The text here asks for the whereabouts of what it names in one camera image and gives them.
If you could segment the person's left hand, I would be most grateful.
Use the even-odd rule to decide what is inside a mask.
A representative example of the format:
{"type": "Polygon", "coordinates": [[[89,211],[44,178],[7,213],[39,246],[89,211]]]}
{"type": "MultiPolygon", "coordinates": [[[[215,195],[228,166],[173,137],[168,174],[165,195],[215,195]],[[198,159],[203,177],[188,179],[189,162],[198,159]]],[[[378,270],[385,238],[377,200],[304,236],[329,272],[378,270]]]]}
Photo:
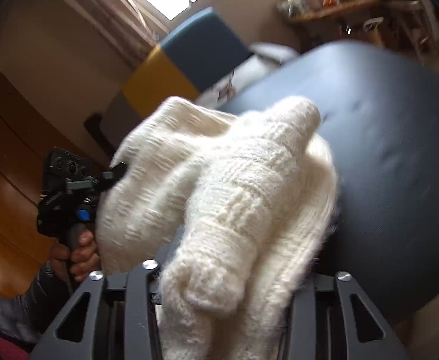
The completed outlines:
{"type": "Polygon", "coordinates": [[[93,233],[88,229],[83,230],[79,236],[79,247],[74,251],[57,242],[50,250],[49,262],[62,280],[72,275],[75,281],[84,281],[91,272],[101,267],[93,233]]]}

